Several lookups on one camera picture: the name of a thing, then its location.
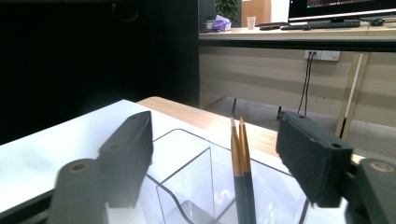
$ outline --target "dark background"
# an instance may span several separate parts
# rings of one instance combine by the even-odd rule
[[[198,4],[111,8],[0,3],[0,145],[121,99],[198,106]]]

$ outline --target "computer monitor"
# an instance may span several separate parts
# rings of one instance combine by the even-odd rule
[[[289,4],[289,22],[343,21],[395,13],[395,0],[290,0]]]

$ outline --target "potted plant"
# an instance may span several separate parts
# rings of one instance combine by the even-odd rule
[[[240,1],[239,0],[216,0],[216,12],[233,22],[238,22]]]

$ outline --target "wall outlet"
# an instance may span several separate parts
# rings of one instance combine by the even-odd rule
[[[340,51],[323,50],[320,59],[324,61],[338,61],[340,59],[340,54]]]
[[[322,51],[321,50],[313,50],[313,49],[308,49],[308,50],[305,51],[305,54],[304,54],[304,58],[305,59],[308,59],[309,52],[311,52],[311,53],[315,52],[315,55],[312,58],[313,60],[320,60],[321,59]]]

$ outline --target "transparent plastic container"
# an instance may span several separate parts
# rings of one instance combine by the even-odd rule
[[[251,161],[257,223],[298,223],[305,196],[288,174]],[[183,130],[154,141],[139,201],[147,223],[237,223],[230,149]]]

